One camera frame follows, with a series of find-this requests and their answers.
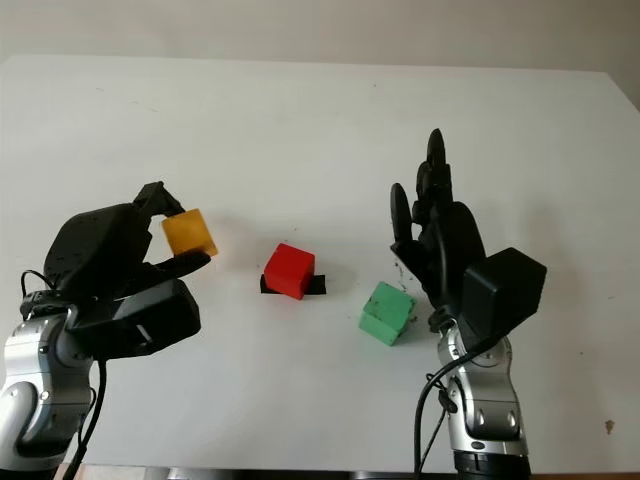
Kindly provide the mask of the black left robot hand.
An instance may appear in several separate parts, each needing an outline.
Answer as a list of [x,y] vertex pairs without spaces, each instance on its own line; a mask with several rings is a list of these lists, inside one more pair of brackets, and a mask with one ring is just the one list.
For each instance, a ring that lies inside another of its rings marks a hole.
[[121,298],[188,275],[210,262],[198,247],[158,264],[145,261],[151,218],[184,208],[161,181],[148,183],[131,203],[74,215],[58,232],[44,262],[44,275],[71,297]]

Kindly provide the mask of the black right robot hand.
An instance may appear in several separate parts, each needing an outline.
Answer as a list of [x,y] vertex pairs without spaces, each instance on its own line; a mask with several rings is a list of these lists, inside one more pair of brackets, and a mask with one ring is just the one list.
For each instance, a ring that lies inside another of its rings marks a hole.
[[416,195],[409,202],[401,184],[391,187],[391,250],[420,282],[437,324],[444,316],[459,316],[464,272],[486,257],[472,212],[453,198],[451,167],[439,129],[431,132],[426,159],[418,167]]

